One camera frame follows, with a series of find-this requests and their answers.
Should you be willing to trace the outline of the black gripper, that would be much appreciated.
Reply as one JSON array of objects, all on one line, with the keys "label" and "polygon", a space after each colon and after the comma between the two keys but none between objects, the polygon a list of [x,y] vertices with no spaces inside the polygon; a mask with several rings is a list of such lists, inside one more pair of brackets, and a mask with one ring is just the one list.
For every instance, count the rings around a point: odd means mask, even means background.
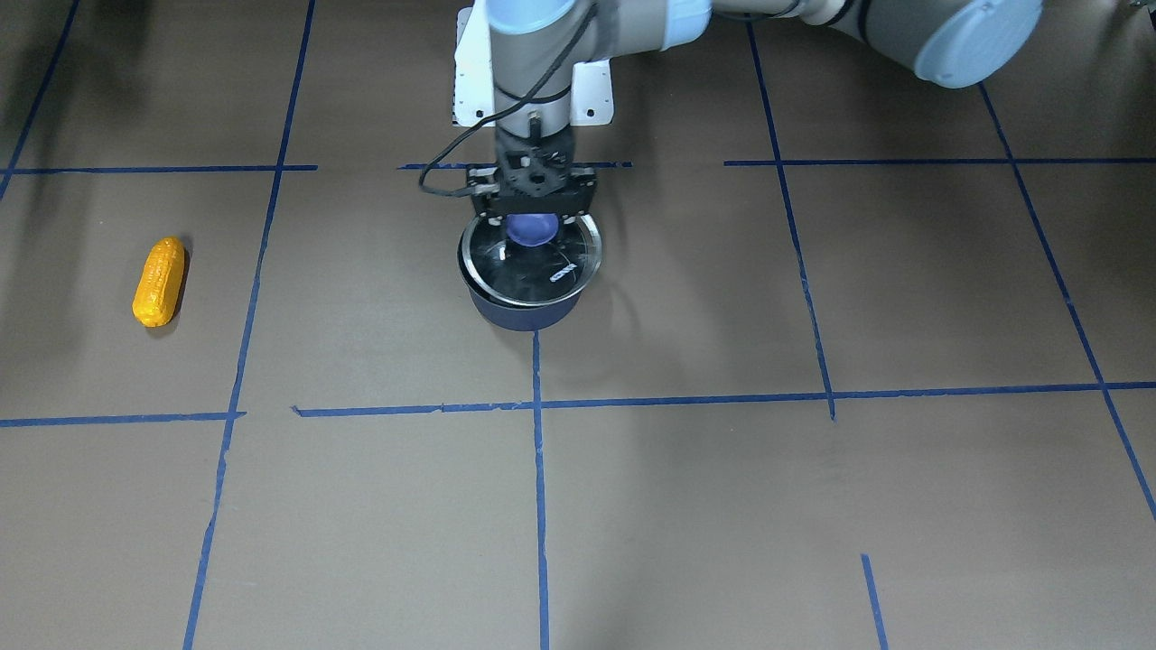
[{"label": "black gripper", "polygon": [[467,168],[467,186],[476,217],[555,214],[564,223],[590,214],[596,171],[575,161],[575,128],[554,135],[495,134],[496,161]]}]

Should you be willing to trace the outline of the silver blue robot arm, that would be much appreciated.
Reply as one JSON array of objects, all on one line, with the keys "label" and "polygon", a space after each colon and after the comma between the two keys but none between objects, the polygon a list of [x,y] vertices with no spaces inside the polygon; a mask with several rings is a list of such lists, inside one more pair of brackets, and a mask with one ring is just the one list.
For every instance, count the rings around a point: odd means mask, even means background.
[{"label": "silver blue robot arm", "polygon": [[968,88],[1022,49],[1043,3],[475,1],[458,16],[453,116],[495,130],[495,162],[468,168],[461,191],[479,217],[590,210],[595,173],[575,160],[573,130],[612,121],[612,59],[698,40],[722,14],[829,25],[916,77]]}]

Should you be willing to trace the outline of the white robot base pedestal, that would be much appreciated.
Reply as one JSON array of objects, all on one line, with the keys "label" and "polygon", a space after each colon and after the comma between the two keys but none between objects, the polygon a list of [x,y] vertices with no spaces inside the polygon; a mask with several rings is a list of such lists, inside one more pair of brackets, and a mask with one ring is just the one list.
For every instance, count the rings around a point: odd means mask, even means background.
[{"label": "white robot base pedestal", "polygon": [[[486,1],[475,1],[458,12],[454,65],[452,124],[474,127],[496,112]],[[575,62],[571,90],[571,125],[612,121],[615,104],[609,61]]]}]

